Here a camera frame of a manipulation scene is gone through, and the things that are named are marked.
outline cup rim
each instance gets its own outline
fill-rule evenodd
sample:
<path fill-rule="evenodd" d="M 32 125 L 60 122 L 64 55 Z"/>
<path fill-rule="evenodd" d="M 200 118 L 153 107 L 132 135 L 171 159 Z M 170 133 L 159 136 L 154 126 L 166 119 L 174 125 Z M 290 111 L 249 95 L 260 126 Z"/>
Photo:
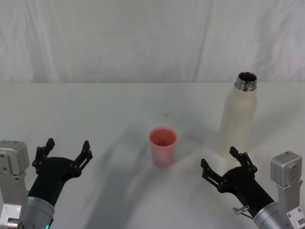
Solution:
<path fill-rule="evenodd" d="M 156 132 L 158 130 L 169 130 L 169 131 L 171 131 L 174 134 L 174 136 L 175 136 L 175 141 L 172 144 L 168 145 L 168 146 L 158 146 L 158 145 L 156 145 L 155 143 L 153 143 L 151 141 L 151 136 L 152 136 L 152 134 L 154 132 Z M 152 129 L 150 131 L 150 133 L 149 133 L 149 141 L 150 141 L 150 143 L 153 144 L 156 147 L 159 147 L 159 148 L 171 147 L 172 145 L 174 145 L 177 142 L 177 139 L 178 139 L 177 132 L 173 128 L 169 127 L 169 126 L 158 126 L 158 127 L 154 128 L 154 129 Z"/>

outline pink plastic cup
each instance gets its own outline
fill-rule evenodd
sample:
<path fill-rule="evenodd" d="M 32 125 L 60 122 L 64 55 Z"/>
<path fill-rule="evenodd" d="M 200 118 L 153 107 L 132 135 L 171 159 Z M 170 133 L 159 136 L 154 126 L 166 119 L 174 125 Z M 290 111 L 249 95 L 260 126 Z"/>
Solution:
<path fill-rule="evenodd" d="M 173 163 L 177 133 L 167 126 L 160 126 L 149 133 L 153 163 L 161 168 Z"/>

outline white fabric backdrop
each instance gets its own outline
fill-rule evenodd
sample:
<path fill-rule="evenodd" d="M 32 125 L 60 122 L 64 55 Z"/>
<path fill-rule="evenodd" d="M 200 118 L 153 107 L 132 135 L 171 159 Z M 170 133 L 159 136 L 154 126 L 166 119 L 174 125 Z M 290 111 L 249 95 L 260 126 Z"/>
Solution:
<path fill-rule="evenodd" d="M 305 80 L 305 0 L 2 0 L 2 82 Z"/>

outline white table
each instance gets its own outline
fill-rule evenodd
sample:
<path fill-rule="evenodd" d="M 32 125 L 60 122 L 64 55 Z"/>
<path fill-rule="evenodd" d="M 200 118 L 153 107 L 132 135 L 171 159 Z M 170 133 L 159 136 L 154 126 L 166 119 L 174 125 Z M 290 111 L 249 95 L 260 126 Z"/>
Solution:
<path fill-rule="evenodd" d="M 241 204 L 201 178 L 200 161 L 222 174 L 237 165 L 215 153 L 232 83 L 2 84 L 0 139 L 24 141 L 30 162 L 49 137 L 50 156 L 74 159 L 89 140 L 93 160 L 64 186 L 53 229 L 255 229 L 235 216 Z M 305 84 L 259 83 L 250 142 L 257 181 L 277 200 L 270 160 L 286 150 L 305 156 Z M 176 161 L 151 164 L 147 135 L 177 130 Z M 35 180 L 27 170 L 26 184 Z M 305 189 L 301 207 L 305 209 Z"/>

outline wall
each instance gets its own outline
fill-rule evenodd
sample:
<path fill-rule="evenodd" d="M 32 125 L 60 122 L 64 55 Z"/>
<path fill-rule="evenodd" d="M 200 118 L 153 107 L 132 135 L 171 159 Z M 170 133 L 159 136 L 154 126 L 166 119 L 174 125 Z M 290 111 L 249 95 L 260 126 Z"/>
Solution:
<path fill-rule="evenodd" d="M 0 81 L 303 81 L 304 12 L 304 0 L 3 0 Z"/>

